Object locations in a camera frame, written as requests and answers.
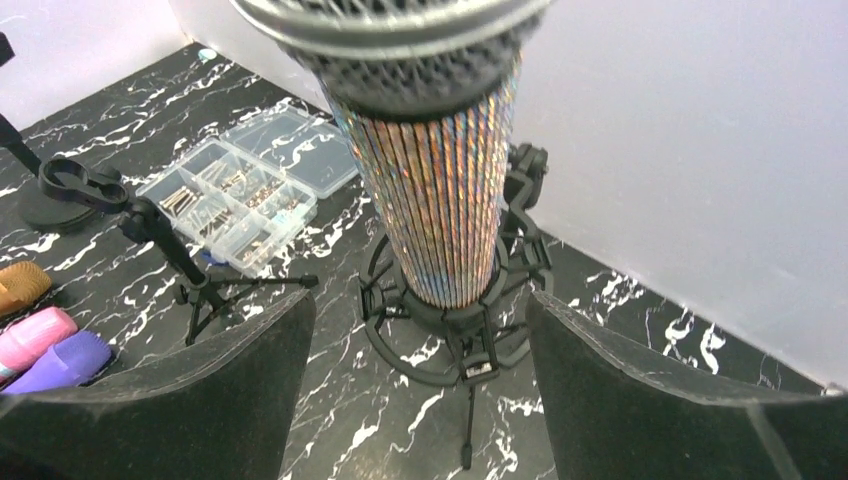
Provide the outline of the glitter silver microphone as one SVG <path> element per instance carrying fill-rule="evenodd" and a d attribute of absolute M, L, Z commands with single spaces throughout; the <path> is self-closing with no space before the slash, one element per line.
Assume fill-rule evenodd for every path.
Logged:
<path fill-rule="evenodd" d="M 410 289 L 462 308 L 495 262 L 524 44 L 545 1 L 238 1 L 322 88 Z"/>

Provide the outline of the purple microphone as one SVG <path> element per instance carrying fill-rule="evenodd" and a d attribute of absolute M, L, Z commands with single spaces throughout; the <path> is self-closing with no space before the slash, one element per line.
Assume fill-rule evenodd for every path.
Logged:
<path fill-rule="evenodd" d="M 112 358 L 110 346 L 96 333 L 79 331 L 50 346 L 3 394 L 27 394 L 77 387 L 89 382 Z"/>

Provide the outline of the black shock-mount stand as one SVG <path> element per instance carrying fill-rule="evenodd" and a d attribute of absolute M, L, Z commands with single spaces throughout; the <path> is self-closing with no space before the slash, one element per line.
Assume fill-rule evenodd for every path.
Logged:
<path fill-rule="evenodd" d="M 495 243 L 492 277 L 482 296 L 463 308 L 426 304 L 411 290 L 385 232 L 370 244 L 358 275 L 360 318 L 368 340 L 380 357 L 409 379 L 432 387 L 463 386 L 468 391 L 468 415 L 461 465 L 472 466 L 472 431 L 478 385 L 514 368 L 530 352 L 527 325 L 495 323 L 501 301 L 525 284 L 543 292 L 553 290 L 549 250 L 529 216 L 540 197 L 547 175 L 548 152 L 530 143 L 512 145 L 508 155 L 501 225 Z M 443 373 L 426 371 L 402 359 L 383 338 L 383 325 L 410 321 L 442 339 L 451 365 Z"/>

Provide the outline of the black tripod mic stand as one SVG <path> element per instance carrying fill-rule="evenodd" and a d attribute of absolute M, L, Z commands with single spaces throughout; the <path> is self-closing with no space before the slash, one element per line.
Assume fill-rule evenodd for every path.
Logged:
<path fill-rule="evenodd" d="M 40 191 L 54 200 L 118 215 L 119 228 L 127 239 L 137 244 L 154 243 L 167 263 L 184 275 L 185 281 L 173 287 L 173 296 L 177 304 L 192 308 L 187 346 L 193 345 L 213 320 L 260 287 L 299 285 L 311 289 L 319 284 L 318 277 L 311 274 L 253 279 L 212 276 L 191 259 L 162 210 L 146 197 L 129 194 L 120 181 L 91 173 L 82 164 L 62 157 L 42 163 L 37 178 Z"/>

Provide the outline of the gold microphone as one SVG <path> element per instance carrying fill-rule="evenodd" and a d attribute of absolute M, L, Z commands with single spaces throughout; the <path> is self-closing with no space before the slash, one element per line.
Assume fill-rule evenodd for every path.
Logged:
<path fill-rule="evenodd" d="M 1 316 L 18 312 L 44 295 L 50 276 L 37 264 L 21 261 L 1 269 Z"/>

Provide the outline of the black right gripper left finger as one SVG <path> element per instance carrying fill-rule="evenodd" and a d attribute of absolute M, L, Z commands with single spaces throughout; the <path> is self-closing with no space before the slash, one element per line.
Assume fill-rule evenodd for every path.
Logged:
<path fill-rule="evenodd" d="M 276 479 L 316 319 L 262 315 L 88 387 L 1 399 L 5 479 Z"/>

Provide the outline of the pink microphone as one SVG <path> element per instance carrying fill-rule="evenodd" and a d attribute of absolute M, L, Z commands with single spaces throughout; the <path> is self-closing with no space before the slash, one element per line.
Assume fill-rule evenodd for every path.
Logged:
<path fill-rule="evenodd" d="M 62 309 L 48 307 L 15 323 L 1 334 L 1 382 L 28 370 L 47 349 L 78 331 Z"/>

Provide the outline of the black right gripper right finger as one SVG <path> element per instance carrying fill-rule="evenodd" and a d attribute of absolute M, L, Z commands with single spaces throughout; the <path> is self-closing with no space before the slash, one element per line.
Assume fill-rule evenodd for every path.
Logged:
<path fill-rule="evenodd" d="M 526 319 L 562 479 L 843 479 L 847 398 L 666 357 L 534 293 Z"/>

